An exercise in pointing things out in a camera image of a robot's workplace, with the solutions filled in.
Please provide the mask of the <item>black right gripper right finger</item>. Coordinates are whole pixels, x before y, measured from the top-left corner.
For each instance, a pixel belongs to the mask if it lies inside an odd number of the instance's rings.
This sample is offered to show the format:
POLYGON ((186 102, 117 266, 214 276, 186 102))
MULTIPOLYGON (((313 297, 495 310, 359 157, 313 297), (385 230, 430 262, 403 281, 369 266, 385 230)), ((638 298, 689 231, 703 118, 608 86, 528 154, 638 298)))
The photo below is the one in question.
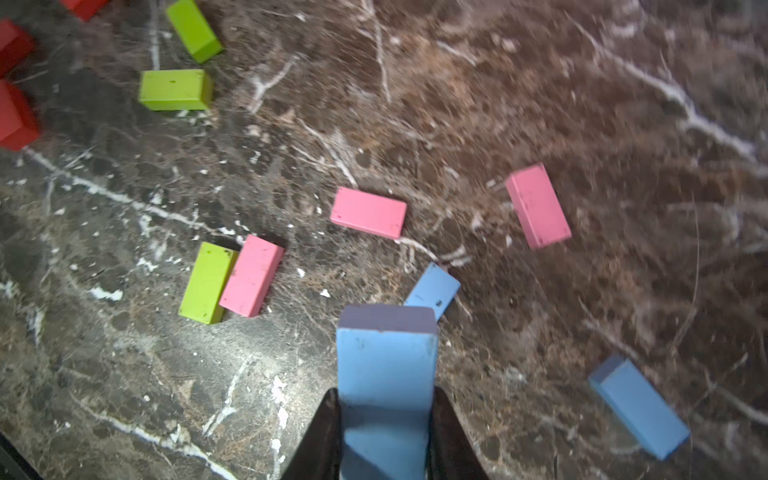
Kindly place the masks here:
POLYGON ((445 391, 434 389, 430 413, 427 478, 488 480, 445 391))

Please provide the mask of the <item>blue block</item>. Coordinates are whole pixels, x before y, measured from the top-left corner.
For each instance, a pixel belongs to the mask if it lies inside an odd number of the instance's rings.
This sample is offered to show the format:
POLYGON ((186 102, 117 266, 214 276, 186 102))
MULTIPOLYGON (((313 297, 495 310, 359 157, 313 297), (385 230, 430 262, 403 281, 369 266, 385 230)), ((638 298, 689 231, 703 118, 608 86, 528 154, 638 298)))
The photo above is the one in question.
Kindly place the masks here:
POLYGON ((404 306, 429 307, 439 321, 447 310, 461 283, 434 262, 431 262, 415 284, 404 306))
POLYGON ((438 358, 433 310, 348 305, 336 339, 341 478, 425 478, 438 358))
POLYGON ((588 379, 643 449, 658 460, 689 439, 687 425, 631 360, 614 354, 588 379))

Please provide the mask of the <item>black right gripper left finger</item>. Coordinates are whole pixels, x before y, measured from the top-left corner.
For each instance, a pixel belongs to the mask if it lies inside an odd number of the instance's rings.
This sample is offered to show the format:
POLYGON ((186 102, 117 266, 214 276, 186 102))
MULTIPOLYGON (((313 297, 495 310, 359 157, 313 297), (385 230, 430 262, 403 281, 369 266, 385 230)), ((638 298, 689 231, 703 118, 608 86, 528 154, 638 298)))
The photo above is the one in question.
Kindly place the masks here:
POLYGON ((282 480, 337 480, 342 455, 338 390, 326 391, 282 480))

